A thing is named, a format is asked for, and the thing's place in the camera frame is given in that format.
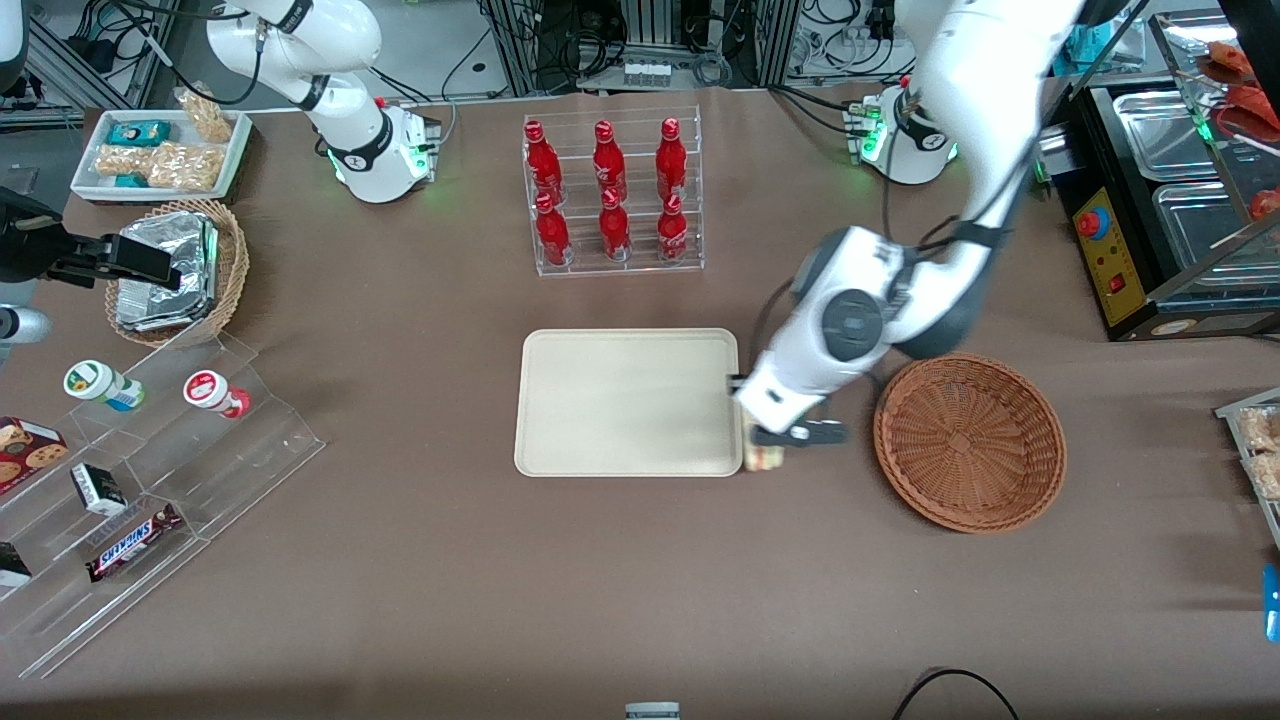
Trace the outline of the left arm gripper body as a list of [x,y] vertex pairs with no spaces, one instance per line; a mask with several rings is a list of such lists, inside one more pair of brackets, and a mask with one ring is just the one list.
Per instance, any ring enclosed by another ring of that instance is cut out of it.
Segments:
[[783,434],[831,393],[833,365],[817,354],[767,350],[733,392],[756,425]]

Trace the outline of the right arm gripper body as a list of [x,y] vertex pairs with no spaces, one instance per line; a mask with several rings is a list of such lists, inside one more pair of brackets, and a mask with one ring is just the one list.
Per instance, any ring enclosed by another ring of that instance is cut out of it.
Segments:
[[35,281],[64,254],[61,217],[41,202],[1,190],[1,282]]

